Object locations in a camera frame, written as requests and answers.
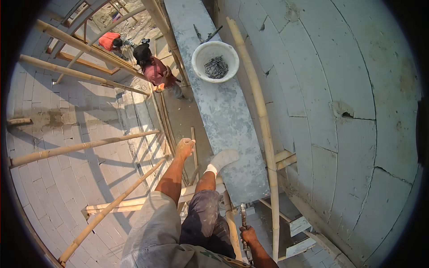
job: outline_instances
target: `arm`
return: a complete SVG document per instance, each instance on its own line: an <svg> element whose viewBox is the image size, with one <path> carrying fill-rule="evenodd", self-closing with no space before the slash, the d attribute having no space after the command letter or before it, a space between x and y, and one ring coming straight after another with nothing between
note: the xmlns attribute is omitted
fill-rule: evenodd
<svg viewBox="0 0 429 268"><path fill-rule="evenodd" d="M182 189L183 164L185 160L192 155L194 144L195 140L191 140L190 138L183 138L180 140L176 148L176 157L155 188L155 191L163 192L171 197L176 203L176 206L179 202L180 191Z"/></svg>
<svg viewBox="0 0 429 268"><path fill-rule="evenodd" d="M164 90L164 87L160 87L159 85L161 85L161 84L166 85L167 84L168 78L171 75L170 67L167 66L167 70L163 73L163 75L164 76L162 77L161 82L157 86L155 86L155 92L157 92L157 93L161 93Z"/></svg>
<svg viewBox="0 0 429 268"><path fill-rule="evenodd" d="M255 229L252 226L247 225L247 229L243 226L240 226L241 234L240 236L244 241L247 242L250 249L252 250L253 264L256 268L278 268L275 261L268 255L265 249L259 243L258 238L256 237Z"/></svg>

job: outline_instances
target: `gray shorts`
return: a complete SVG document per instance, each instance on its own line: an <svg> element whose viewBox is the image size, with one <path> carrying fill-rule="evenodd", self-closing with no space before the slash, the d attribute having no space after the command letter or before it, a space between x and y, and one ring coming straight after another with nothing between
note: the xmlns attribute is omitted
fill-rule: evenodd
<svg viewBox="0 0 429 268"><path fill-rule="evenodd" d="M183 96L182 93L182 89L180 88L180 86L176 83L174 83L174 85L172 85L171 87L166 87L165 88L168 92L173 92L174 97L178 98L178 99L183 99L185 98L185 96Z"/></svg>

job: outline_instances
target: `white sock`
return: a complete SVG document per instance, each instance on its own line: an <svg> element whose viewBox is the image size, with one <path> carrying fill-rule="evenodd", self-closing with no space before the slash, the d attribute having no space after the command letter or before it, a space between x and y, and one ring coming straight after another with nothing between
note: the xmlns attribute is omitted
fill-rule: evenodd
<svg viewBox="0 0 429 268"><path fill-rule="evenodd" d="M206 173L207 171L211 171L215 174L215 176L221 171L221 169L240 159L239 152L237 150L232 149L226 149L218 153L212 161L210 161L210 164L207 165L207 169L204 171Z"/></svg>

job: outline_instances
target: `man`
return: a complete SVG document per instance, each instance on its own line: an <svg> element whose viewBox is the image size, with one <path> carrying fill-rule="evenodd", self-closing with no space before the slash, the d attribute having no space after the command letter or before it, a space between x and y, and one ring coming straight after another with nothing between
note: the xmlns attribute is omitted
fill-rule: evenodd
<svg viewBox="0 0 429 268"><path fill-rule="evenodd" d="M136 58L137 64L142 68L142 73L155 86L155 92L160 93L166 89L172 92L177 99L193 101L193 98L183 96L182 89L176 83L178 80L171 74L170 67L165 66L162 61L152 56L148 43L137 46L133 56Z"/></svg>
<svg viewBox="0 0 429 268"><path fill-rule="evenodd" d="M113 52L113 54L126 61L128 61L128 58L122 54L122 45L129 45L133 48L137 47L133 42L125 38L121 38L120 34L111 32L107 32L100 37L100 39L98 39L98 44L104 47L105 50Z"/></svg>
<svg viewBox="0 0 429 268"><path fill-rule="evenodd" d="M198 181L189 203L188 215L180 225L177 204L181 191L183 164L192 155L195 140L183 138L176 157L150 192L141 208L140 218L131 229L122 253L121 267L250 267L235 260L226 220L218 213L219 193L216 175L239 159L238 151L217 154ZM254 267L278 268L259 243L255 230L240 228L241 236L252 250Z"/></svg>

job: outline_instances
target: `white plastic bucket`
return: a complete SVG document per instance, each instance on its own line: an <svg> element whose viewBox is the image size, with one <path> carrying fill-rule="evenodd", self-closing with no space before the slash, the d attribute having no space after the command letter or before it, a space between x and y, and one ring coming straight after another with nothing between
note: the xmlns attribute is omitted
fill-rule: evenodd
<svg viewBox="0 0 429 268"><path fill-rule="evenodd" d="M212 58L222 56L223 61L228 64L228 72L221 79L209 78L205 73L204 65ZM232 46L220 41L211 41L199 45L192 55L192 67L195 74L204 81L210 83L222 83L230 80L236 75L240 65L239 56Z"/></svg>

